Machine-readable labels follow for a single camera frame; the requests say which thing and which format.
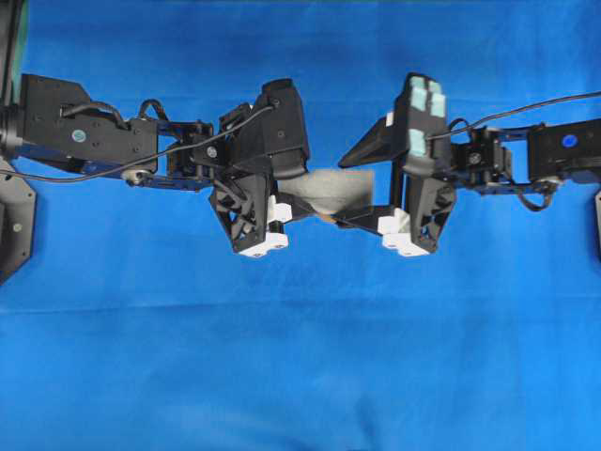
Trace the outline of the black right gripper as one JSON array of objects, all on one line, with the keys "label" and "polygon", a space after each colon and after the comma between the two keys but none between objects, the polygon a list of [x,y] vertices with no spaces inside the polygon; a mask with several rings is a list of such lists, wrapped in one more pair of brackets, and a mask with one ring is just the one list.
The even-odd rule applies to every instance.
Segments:
[{"label": "black right gripper", "polygon": [[382,245],[402,257],[422,257],[436,253],[439,237],[452,212],[455,187],[450,181],[450,154],[428,178],[407,174],[393,159],[392,126],[389,117],[381,117],[360,141],[338,162],[341,168],[371,163],[393,163],[391,205],[347,208],[335,213],[340,228],[356,228],[379,233]]}]

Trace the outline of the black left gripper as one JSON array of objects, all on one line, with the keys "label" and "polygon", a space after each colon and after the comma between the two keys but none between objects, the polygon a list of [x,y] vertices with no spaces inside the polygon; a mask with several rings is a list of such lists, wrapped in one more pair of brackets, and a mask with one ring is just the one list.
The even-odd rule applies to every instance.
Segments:
[{"label": "black left gripper", "polygon": [[285,249],[289,238],[284,224],[317,217],[335,224],[334,215],[344,210],[369,207],[373,196],[307,197],[312,182],[307,172],[293,179],[276,180],[269,173],[251,173],[239,166],[239,134],[268,106],[255,110],[246,104],[221,124],[220,132],[208,145],[208,157],[214,162],[209,179],[213,191],[209,203],[229,239],[232,250],[245,257],[263,257]]}]

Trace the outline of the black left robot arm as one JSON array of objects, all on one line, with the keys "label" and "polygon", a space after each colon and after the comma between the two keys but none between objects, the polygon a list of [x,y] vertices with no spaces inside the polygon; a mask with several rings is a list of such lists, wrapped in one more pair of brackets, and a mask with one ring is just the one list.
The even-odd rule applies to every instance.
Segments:
[{"label": "black left robot arm", "polygon": [[369,171],[310,171],[301,97],[288,79],[262,87],[217,124],[177,122],[144,101],[125,119],[78,84],[37,75],[1,104],[1,276],[30,258],[37,196],[17,158],[64,172],[66,183],[119,179],[131,187],[199,192],[233,251],[262,257],[286,248],[285,225],[311,216],[338,224],[340,214],[371,206]]}]

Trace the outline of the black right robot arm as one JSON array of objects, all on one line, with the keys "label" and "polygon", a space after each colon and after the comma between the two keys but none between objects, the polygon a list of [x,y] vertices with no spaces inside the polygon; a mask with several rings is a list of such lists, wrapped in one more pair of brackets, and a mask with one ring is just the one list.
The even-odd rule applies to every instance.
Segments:
[{"label": "black right robot arm", "polygon": [[383,118],[347,154],[342,168],[391,162],[390,200],[384,206],[347,207],[334,214],[340,227],[382,238],[403,257],[433,254],[460,189],[480,195],[514,195],[531,211],[550,206],[567,180],[600,180],[600,122],[549,127],[470,130],[454,144],[441,137],[441,119]]}]

